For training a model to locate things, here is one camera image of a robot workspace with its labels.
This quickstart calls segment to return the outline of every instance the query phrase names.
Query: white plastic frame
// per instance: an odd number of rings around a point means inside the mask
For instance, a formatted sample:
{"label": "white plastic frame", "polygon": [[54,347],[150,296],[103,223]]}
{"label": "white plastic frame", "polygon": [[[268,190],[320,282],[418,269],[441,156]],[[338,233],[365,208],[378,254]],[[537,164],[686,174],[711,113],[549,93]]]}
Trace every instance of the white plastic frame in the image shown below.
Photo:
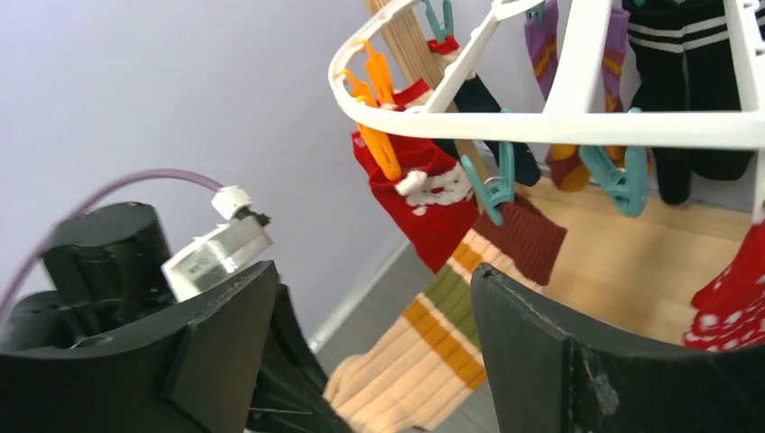
{"label": "white plastic frame", "polygon": [[[484,21],[471,32],[470,41],[446,69],[428,102],[398,113],[356,102],[348,94],[341,73],[362,51],[361,40],[371,39],[393,17],[419,2],[392,0],[351,36],[330,62],[329,84],[335,99],[357,123],[411,137],[749,150],[765,147],[765,115],[760,111],[765,96],[765,43],[754,14],[757,0],[724,0],[741,113],[588,113],[600,74],[611,0],[572,2],[558,72],[543,113],[444,113],[500,22],[542,1],[493,0]],[[765,152],[758,155],[755,190],[756,218],[761,216],[759,204],[765,198]]]}

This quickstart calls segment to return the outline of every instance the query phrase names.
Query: wooden pole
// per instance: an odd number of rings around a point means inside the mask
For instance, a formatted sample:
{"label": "wooden pole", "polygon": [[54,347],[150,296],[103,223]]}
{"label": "wooden pole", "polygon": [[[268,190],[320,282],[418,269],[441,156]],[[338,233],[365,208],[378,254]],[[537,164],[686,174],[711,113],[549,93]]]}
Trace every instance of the wooden pole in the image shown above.
{"label": "wooden pole", "polygon": [[[391,0],[364,0],[370,14],[377,13],[390,2]],[[433,54],[428,49],[425,34],[422,33],[419,22],[411,10],[399,14],[387,26],[383,27],[382,38],[388,45],[388,49],[399,65],[404,78],[410,84],[422,78],[430,88],[438,86],[444,77],[444,71],[433,59]],[[454,103],[449,105],[447,112],[457,112]],[[475,148],[475,143],[472,140],[455,140],[455,146],[460,155],[467,155],[470,158],[478,177],[481,180],[486,180],[488,171],[484,160],[481,159]],[[478,208],[483,210],[483,203],[479,202]]]}

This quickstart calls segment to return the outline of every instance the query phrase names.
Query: brown sock cuff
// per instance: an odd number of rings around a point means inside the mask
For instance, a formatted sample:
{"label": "brown sock cuff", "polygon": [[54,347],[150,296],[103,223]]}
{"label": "brown sock cuff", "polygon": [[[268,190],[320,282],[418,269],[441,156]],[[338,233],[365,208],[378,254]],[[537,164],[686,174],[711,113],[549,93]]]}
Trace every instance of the brown sock cuff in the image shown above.
{"label": "brown sock cuff", "polygon": [[547,286],[567,230],[558,226],[521,195],[499,206],[504,224],[481,215],[473,229],[513,260],[526,278]]}

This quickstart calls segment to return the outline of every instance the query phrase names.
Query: white wall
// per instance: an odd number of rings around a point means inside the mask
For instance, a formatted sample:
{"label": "white wall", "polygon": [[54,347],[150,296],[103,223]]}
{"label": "white wall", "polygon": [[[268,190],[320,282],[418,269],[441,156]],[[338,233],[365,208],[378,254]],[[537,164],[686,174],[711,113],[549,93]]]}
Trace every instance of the white wall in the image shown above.
{"label": "white wall", "polygon": [[[562,35],[570,1],[560,3]],[[463,43],[488,4],[454,1]],[[401,239],[326,82],[330,57],[367,17],[361,0],[0,2],[0,281],[96,185],[150,167],[197,170],[243,186],[273,216],[264,256],[312,334]],[[540,111],[521,23],[502,26],[478,69],[504,106]],[[127,199],[160,210],[175,249],[217,221],[208,192],[176,181],[113,198]],[[38,269],[24,291],[49,287]]]}

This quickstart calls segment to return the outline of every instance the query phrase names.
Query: floor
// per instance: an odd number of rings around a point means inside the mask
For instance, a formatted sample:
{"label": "floor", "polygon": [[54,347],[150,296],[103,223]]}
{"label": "floor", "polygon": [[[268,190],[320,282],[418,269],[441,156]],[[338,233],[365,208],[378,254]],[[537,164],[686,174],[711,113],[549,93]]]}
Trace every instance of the floor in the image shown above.
{"label": "floor", "polygon": [[[750,226],[747,213],[673,208],[656,198],[639,218],[628,218],[596,187],[564,194],[543,180],[529,192],[542,213],[568,229],[545,293],[604,322],[675,344],[694,315],[691,296],[733,258]],[[332,371],[346,356],[369,350],[431,278],[407,248],[328,339],[319,361]],[[488,386],[436,431],[497,433]]]}

